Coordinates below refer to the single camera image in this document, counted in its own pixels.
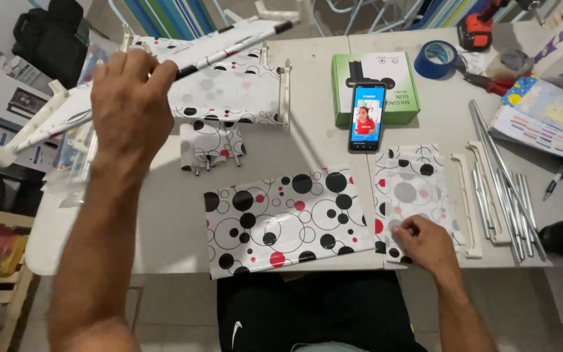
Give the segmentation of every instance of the left hand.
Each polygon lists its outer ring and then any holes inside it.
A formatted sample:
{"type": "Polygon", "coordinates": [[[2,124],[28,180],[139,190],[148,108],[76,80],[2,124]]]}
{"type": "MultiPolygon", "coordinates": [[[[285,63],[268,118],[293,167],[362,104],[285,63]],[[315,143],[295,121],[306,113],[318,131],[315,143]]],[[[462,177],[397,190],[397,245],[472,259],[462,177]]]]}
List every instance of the left hand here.
{"type": "Polygon", "coordinates": [[[167,94],[177,70],[173,61],[160,64],[143,50],[116,52],[97,66],[91,92],[99,143],[93,172],[144,178],[175,123],[167,94]]]}

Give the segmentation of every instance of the hand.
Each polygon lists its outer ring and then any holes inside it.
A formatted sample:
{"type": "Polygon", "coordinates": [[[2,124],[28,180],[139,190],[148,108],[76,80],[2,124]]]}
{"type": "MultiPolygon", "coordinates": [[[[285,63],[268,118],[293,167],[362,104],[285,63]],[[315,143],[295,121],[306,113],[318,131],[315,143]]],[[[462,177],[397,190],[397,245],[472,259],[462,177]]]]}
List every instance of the hand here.
{"type": "Polygon", "coordinates": [[[414,262],[434,276],[460,276],[451,237],[444,227],[420,215],[413,215],[391,229],[395,242],[414,262]]]}
{"type": "Polygon", "coordinates": [[[98,137],[93,172],[142,181],[173,129],[167,93],[177,70],[173,61],[160,64],[142,50],[116,52],[97,66],[91,92],[98,137]]]}

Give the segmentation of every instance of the green box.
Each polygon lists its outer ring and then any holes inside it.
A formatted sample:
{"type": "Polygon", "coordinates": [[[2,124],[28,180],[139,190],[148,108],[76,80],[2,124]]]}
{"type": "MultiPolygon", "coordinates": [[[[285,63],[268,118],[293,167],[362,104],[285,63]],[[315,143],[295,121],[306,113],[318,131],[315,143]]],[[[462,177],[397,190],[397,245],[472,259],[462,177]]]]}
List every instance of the green box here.
{"type": "Polygon", "coordinates": [[[386,108],[382,113],[383,124],[409,124],[420,111],[420,102],[407,52],[336,54],[332,57],[333,109],[336,126],[348,127],[351,123],[353,88],[347,85],[353,83],[350,78],[351,70],[355,72],[357,81],[386,83],[388,90],[386,108]]]}

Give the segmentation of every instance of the table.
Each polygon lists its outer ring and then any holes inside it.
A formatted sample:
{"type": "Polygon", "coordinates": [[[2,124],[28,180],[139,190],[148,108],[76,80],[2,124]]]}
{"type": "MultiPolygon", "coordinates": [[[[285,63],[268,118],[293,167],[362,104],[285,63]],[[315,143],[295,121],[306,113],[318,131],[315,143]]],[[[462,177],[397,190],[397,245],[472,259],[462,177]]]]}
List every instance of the table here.
{"type": "MultiPolygon", "coordinates": [[[[494,27],[497,52],[509,44],[523,46],[532,54],[541,47],[545,29],[535,22],[498,24],[494,27]]],[[[432,39],[457,43],[454,28],[431,29],[379,35],[319,37],[269,42],[268,62],[283,66],[290,59],[290,132],[260,125],[241,125],[247,155],[242,167],[229,162],[199,177],[180,170],[180,136],[176,125],[171,136],[153,160],[151,172],[141,191],[137,221],[137,251],[134,273],[208,272],[207,236],[203,192],[276,175],[317,170],[349,164],[356,182],[368,224],[374,231],[373,182],[374,155],[349,154],[348,130],[333,126],[333,101],[330,65],[332,55],[350,52],[407,51],[413,60],[422,44],[432,39]]],[[[459,73],[446,80],[428,80],[414,72],[421,112],[411,124],[387,126],[383,145],[439,143],[441,154],[465,154],[472,165],[474,156],[464,148],[468,140],[478,140],[468,110],[470,99],[477,100],[489,121],[500,102],[496,95],[474,88],[459,73]]],[[[557,169],[557,161],[541,152],[509,142],[501,142],[509,167],[528,175],[539,226],[563,220],[563,182],[551,200],[542,203],[547,183],[557,169]]],[[[446,167],[447,185],[455,200],[455,212],[464,223],[464,208],[454,163],[446,167]]],[[[26,261],[36,274],[53,275],[59,254],[77,209],[59,209],[61,199],[45,193],[36,215],[26,249],[26,261]]],[[[483,259],[465,259],[458,254],[463,268],[513,268],[517,266],[507,246],[496,247],[482,240],[483,259]]],[[[524,266],[551,266],[539,259],[527,259],[524,266]]],[[[387,269],[404,266],[385,263],[387,269]]],[[[278,268],[278,271],[316,271],[384,268],[383,256],[372,251],[331,257],[278,268]]]]}

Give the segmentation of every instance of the red pliers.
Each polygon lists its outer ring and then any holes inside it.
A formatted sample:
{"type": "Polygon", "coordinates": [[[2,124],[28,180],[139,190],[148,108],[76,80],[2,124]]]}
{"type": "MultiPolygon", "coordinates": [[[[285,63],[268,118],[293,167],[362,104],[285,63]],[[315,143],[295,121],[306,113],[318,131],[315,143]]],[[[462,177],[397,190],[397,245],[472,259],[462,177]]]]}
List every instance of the red pliers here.
{"type": "Polygon", "coordinates": [[[500,96],[507,94],[507,91],[516,83],[516,81],[511,78],[489,78],[481,75],[473,75],[472,73],[465,73],[464,80],[485,89],[488,93],[495,93],[500,96]]]}

